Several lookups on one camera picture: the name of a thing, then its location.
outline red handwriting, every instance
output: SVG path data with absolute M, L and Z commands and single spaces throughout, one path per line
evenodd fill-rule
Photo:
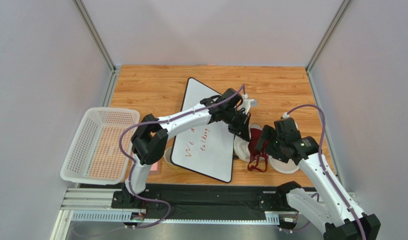
M 191 157 L 192 154 L 190 153 L 190 147 L 189 147 L 188 144 L 186 144 L 186 146 L 187 146 L 187 149 L 185 149 L 185 150 L 186 150 L 186 153 L 187 153 L 186 157 Z
M 204 136 L 201 137 L 204 140 L 201 140 L 201 142 L 207 143 L 207 137 L 208 137 L 209 132 L 211 131 L 208 128 L 206 128 L 204 132 Z M 205 151 L 205 144 L 203 144 L 202 147 L 200 147 L 199 149 L 201 149 L 201 151 Z
M 207 143 L 207 138 L 208 138 L 208 133 L 210 133 L 211 131 L 208 129 L 208 128 L 206 128 L 206 129 L 204 129 L 205 131 L 204 131 L 204 134 L 203 134 L 203 136 L 201 136 L 201 142 L 203 142 L 204 144 L 199 148 L 199 149 L 201 149 L 201 151 L 202 152 L 204 152 L 205 151 L 205 144 Z M 186 157 L 191 157 L 192 156 L 192 152 L 191 152 L 191 149 L 190 149 L 190 146 L 189 145 L 193 145 L 193 142 L 192 141 L 190 141 L 189 143 L 187 143 L 186 144 L 186 149 L 185 149 L 185 152 L 186 152 Z

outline whiteboard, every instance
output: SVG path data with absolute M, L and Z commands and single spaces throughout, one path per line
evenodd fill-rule
M 189 78 L 182 111 L 218 92 Z M 182 132 L 174 139 L 171 161 L 174 165 L 229 183 L 232 180 L 233 138 L 222 121 Z

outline robotic arm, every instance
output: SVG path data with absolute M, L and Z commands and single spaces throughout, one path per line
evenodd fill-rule
M 168 140 L 193 127 L 224 121 L 228 124 L 229 132 L 249 141 L 248 110 L 256 101 L 248 99 L 246 95 L 241 97 L 235 94 L 230 88 L 221 96 L 205 98 L 194 107 L 174 115 L 159 118 L 152 114 L 145 116 L 142 122 L 165 122 L 141 125 L 131 138 L 134 158 L 138 160 L 130 173 L 132 190 L 136 194 L 145 190 L 150 168 L 164 155 Z M 241 99 L 242 104 L 236 108 Z M 288 116 L 276 121 L 275 128 L 264 126 L 256 149 L 261 151 L 266 141 L 266 152 L 285 163 L 293 160 L 309 177 L 326 205 L 324 207 L 309 197 L 296 182 L 289 182 L 277 187 L 276 201 L 280 207 L 301 212 L 324 234 L 326 240 L 376 239 L 381 225 L 378 218 L 374 214 L 366 215 L 336 177 L 328 178 L 334 173 L 325 156 L 319 153 L 319 145 L 310 136 L 301 137 L 292 118 Z M 364 230 L 366 238 L 361 237 L 359 229 Z
M 378 218 L 374 214 L 366 215 L 338 179 L 330 177 L 335 175 L 325 156 L 319 153 L 319 145 L 311 136 L 301 138 L 292 118 L 286 116 L 275 121 L 275 128 L 264 126 L 256 150 L 261 151 L 265 141 L 269 141 L 266 149 L 269 155 L 284 163 L 293 160 L 300 167 L 326 205 L 320 205 L 293 181 L 278 186 L 276 201 L 280 206 L 301 212 L 324 234 L 326 240 L 363 239 L 356 218 L 362 225 L 366 239 L 376 239 L 381 226 Z
M 145 116 L 142 122 L 166 121 L 166 123 L 139 126 L 131 138 L 134 158 L 139 161 L 132 173 L 133 191 L 139 194 L 145 190 L 150 169 L 164 155 L 168 140 L 191 128 L 224 121 L 228 124 L 229 132 L 250 141 L 248 133 L 250 115 L 248 114 L 249 107 L 246 107 L 246 103 L 250 103 L 250 99 L 244 99 L 238 108 L 239 110 L 236 110 L 242 97 L 239 94 L 235 95 L 235 93 L 230 88 L 221 96 L 205 98 L 194 107 L 174 115 L 159 118 L 155 118 L 152 114 Z

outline white wall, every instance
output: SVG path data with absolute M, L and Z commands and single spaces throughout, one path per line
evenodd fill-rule
M 355 0 L 312 77 L 346 187 L 408 239 L 408 0 Z
M 49 239 L 60 168 L 108 79 L 70 0 L 0 1 L 0 239 Z
M 84 0 L 116 65 L 305 66 L 342 0 Z

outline red cloth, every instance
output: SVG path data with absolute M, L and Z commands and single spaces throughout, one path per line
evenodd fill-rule
M 261 130 L 256 129 L 256 128 L 251 128 L 251 141 L 248 144 L 248 149 L 250 150 L 250 162 L 248 163 L 247 169 L 248 171 L 252 171 L 252 170 L 257 170 L 259 172 L 264 173 L 265 171 L 267 171 L 267 159 L 269 158 L 269 156 L 267 155 L 265 149 L 267 147 L 267 144 L 269 143 L 269 141 L 265 141 L 263 144 L 263 148 L 262 148 L 262 152 L 259 152 L 257 150 L 255 150 L 255 146 L 257 145 L 258 139 L 261 136 Z M 258 168 L 258 164 L 260 162 L 260 158 L 263 157 L 264 158 L 264 162 L 266 164 L 264 170 L 261 170 L 260 168 Z

